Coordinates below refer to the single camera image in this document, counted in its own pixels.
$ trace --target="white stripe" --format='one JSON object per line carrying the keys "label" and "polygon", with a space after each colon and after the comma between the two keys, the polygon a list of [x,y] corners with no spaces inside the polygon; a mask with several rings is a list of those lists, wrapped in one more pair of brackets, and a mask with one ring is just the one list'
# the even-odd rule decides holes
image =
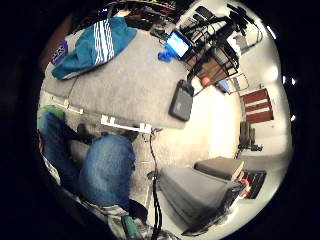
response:
{"label": "white stripe", "polygon": [[114,49],[113,49],[113,41],[112,41],[112,32],[111,32],[111,28],[110,28],[109,23],[108,23],[108,31],[109,31],[109,34],[110,34],[111,57],[114,57]]}
{"label": "white stripe", "polygon": [[95,40],[97,41],[97,60],[96,60],[96,64],[99,64],[102,60],[102,56],[101,56],[101,46],[100,46],[100,37],[99,37],[99,25],[95,24]]}
{"label": "white stripe", "polygon": [[253,115],[253,114],[262,113],[262,112],[269,112],[269,111],[270,111],[270,108],[266,107],[266,108],[261,108],[251,112],[247,112],[246,115],[248,116],[248,115]]}
{"label": "white stripe", "polygon": [[94,46],[97,52],[97,57],[96,57],[96,61],[95,61],[95,65],[98,63],[99,61],[99,48],[98,48],[98,40],[97,40],[97,35],[96,35],[96,24],[93,25],[93,36],[94,36]]}
{"label": "white stripe", "polygon": [[262,100],[259,100],[259,101],[247,103],[247,104],[245,104],[245,107],[251,107],[251,106],[258,105],[258,104],[265,103],[265,102],[268,102],[268,100],[267,99],[262,99]]}
{"label": "white stripe", "polygon": [[103,21],[104,23],[104,31],[105,31],[105,35],[107,37],[107,47],[108,47],[108,59],[106,59],[105,61],[110,60],[110,56],[111,56],[111,46],[110,46],[110,36],[109,36],[109,32],[108,32],[108,21]]}
{"label": "white stripe", "polygon": [[104,34],[104,26],[103,26],[103,21],[100,21],[99,22],[100,24],[100,39],[101,39],[101,47],[102,47],[102,51],[103,51],[103,56],[104,56],[104,59],[103,61],[105,61],[107,59],[107,56],[108,56],[108,49],[107,49],[107,42],[106,42],[106,36]]}
{"label": "white stripe", "polygon": [[110,31],[110,27],[109,27],[109,22],[106,22],[106,34],[108,36],[108,48],[109,48],[109,58],[108,60],[110,60],[113,57],[112,54],[112,38],[111,38],[111,31]]}

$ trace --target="ceiling light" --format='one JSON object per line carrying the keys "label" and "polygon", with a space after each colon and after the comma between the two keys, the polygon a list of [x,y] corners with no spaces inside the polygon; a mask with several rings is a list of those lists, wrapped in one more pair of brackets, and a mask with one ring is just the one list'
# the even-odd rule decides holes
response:
{"label": "ceiling light", "polygon": [[271,29],[269,26],[267,26],[267,29],[268,29],[269,32],[271,33],[273,39],[277,39],[277,36],[274,34],[274,32],[272,31],[272,29]]}

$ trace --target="knee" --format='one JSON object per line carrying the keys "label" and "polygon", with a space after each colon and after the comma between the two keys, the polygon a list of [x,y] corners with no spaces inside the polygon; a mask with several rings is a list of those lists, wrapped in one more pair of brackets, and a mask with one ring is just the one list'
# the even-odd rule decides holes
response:
{"label": "knee", "polygon": [[44,111],[38,118],[38,129],[42,134],[55,130],[59,119],[51,112]]}
{"label": "knee", "polygon": [[101,159],[106,161],[119,162],[124,159],[130,160],[132,163],[135,161],[132,143],[121,135],[107,135],[98,138],[93,141],[91,148],[95,148]]}

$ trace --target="screen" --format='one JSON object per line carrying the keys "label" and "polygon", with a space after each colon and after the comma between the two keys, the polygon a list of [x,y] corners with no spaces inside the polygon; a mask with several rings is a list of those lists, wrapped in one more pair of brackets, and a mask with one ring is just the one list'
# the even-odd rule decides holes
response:
{"label": "screen", "polygon": [[175,32],[167,40],[168,47],[182,57],[189,49],[189,45]]}

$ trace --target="jeans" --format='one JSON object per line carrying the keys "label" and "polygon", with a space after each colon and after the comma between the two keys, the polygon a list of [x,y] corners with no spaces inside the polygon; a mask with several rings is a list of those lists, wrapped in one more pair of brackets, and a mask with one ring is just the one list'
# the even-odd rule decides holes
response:
{"label": "jeans", "polygon": [[127,138],[107,135],[94,139],[78,169],[69,151],[69,140],[79,140],[77,133],[48,111],[39,121],[43,155],[58,170],[64,188],[98,206],[129,209],[135,154]]}

